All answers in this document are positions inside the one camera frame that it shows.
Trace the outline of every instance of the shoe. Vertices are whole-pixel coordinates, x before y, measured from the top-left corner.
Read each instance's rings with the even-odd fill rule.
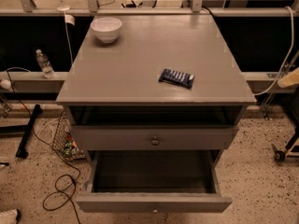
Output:
[[[18,209],[0,212],[0,224],[16,224],[20,217],[21,212]]]

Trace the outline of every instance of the terrazzo floor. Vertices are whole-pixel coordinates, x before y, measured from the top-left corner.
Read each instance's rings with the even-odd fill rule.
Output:
[[[62,109],[56,105],[42,105],[43,113],[35,124],[36,135],[46,142],[56,129]],[[80,222],[94,224],[242,224],[271,223],[299,224],[299,159],[288,158],[281,164],[274,162],[271,145],[284,149],[294,133],[294,125],[280,106],[269,109],[270,120],[263,119],[257,106],[251,106],[239,122],[239,132],[229,149],[225,150],[216,173],[224,197],[233,203],[220,214],[110,214],[84,213],[75,203]],[[7,119],[0,119],[0,127],[26,124],[28,114],[15,108]],[[30,136],[27,144],[29,156],[15,159],[21,136],[1,136],[0,161],[9,161],[0,169],[0,211],[10,208],[21,210],[20,224],[78,223],[73,206],[68,202],[56,211],[47,211],[43,202],[55,191],[55,182],[61,175],[74,178],[78,171],[65,165],[44,143]],[[90,168],[86,161],[72,163],[81,172],[73,200],[84,193],[83,184],[88,180]],[[58,187],[69,183],[66,177]],[[48,208],[62,203],[62,198],[51,196]]]

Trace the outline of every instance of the white bowl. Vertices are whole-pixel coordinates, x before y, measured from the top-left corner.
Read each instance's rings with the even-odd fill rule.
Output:
[[[120,35],[122,22],[116,18],[95,19],[91,23],[94,35],[104,43],[114,42]]]

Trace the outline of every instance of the desk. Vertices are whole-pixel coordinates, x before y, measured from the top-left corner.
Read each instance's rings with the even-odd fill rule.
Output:
[[[121,36],[89,31],[57,98],[92,167],[87,212],[222,212],[215,165],[255,102],[209,15],[119,16]],[[164,68],[195,74],[188,90]]]

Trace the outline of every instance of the drawer handle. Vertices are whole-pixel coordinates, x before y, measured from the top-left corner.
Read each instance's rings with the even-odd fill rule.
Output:
[[[157,136],[153,136],[151,139],[151,144],[154,146],[158,146],[160,144],[159,139]]]

